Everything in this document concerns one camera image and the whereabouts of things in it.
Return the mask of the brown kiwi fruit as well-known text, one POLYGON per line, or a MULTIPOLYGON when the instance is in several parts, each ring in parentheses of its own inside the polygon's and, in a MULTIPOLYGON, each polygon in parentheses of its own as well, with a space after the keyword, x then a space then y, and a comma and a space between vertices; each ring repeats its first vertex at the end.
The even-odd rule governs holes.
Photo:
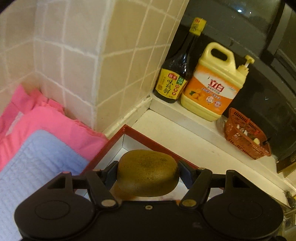
POLYGON ((133 196, 163 196, 173 191, 178 182, 178 164, 168 154, 132 150, 119 160, 116 183, 123 192, 133 196))

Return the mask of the red white box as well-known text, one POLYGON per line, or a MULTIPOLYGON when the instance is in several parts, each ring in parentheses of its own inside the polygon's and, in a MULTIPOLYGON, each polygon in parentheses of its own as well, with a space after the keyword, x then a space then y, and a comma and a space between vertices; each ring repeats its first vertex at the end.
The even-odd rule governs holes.
MULTIPOLYGON (((196 165, 190 163, 189 161, 177 155, 173 151, 165 148, 164 146, 153 141, 147 136, 141 134, 140 132, 134 130, 128 125, 124 125, 112 138, 109 139, 107 144, 101 149, 101 151, 95 156, 95 158, 87 165, 87 167, 82 172, 85 173, 86 171, 93 169, 103 170, 111 162, 119 161, 125 153, 131 150, 152 150, 162 152, 170 155, 176 161, 185 161, 192 168, 197 169, 196 165)), ((114 184, 111 188, 111 193, 118 201, 180 201, 187 191, 188 189, 185 187, 182 180, 179 181, 178 185, 172 192, 159 197, 136 197, 128 195, 122 192, 117 184, 114 184)))

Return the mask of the blue quilted mat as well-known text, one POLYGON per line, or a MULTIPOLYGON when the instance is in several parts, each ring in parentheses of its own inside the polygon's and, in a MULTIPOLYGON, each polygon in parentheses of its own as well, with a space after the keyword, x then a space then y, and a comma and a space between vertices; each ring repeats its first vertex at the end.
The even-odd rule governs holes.
POLYGON ((80 174, 88 160, 53 134, 35 131, 1 170, 1 240, 20 240, 18 205, 63 171, 80 174))

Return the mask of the red plastic basket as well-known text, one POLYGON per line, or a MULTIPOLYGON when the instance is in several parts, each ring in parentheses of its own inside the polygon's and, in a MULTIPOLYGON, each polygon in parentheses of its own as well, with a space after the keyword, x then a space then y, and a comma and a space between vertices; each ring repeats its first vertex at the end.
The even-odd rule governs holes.
POLYGON ((265 133, 250 118, 234 108, 229 109, 224 133, 226 140, 254 160, 271 156, 265 133))

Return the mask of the yellow detergent jug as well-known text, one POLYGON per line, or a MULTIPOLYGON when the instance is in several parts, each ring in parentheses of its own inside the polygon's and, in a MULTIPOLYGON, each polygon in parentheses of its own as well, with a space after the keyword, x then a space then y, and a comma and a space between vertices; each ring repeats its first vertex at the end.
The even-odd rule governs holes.
POLYGON ((205 120, 218 120, 243 87, 249 64, 255 62, 249 55, 245 59, 245 64, 236 67, 232 51, 209 43, 182 92, 182 107, 205 120))

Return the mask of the pink ruffled cloth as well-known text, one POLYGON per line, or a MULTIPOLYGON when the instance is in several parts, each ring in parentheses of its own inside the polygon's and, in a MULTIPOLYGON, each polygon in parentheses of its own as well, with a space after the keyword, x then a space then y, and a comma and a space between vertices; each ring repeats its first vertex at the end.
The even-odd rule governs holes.
POLYGON ((2 169, 38 130, 52 134, 87 161, 91 161, 108 142, 103 133, 65 116, 62 104, 45 97, 36 88, 27 93, 19 85, 1 114, 2 169))

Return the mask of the steel sink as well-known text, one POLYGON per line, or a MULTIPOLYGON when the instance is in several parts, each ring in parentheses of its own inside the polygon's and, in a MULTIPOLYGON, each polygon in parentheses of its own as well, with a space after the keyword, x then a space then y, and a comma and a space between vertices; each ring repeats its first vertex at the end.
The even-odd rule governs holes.
POLYGON ((295 203, 292 204, 292 207, 287 205, 282 205, 284 218, 279 229, 278 235, 281 235, 286 240, 296 241, 295 239, 295 203))

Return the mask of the dark soy sauce bottle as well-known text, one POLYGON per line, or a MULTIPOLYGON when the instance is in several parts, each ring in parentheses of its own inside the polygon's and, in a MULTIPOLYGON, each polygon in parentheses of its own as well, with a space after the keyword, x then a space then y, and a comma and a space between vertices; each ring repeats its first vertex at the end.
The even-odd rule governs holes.
POLYGON ((167 103, 174 103, 178 100, 193 75, 194 69, 190 66, 191 49, 200 37, 205 25, 206 20, 203 18, 194 18, 178 51, 174 56, 164 61, 154 88, 156 97, 167 103))

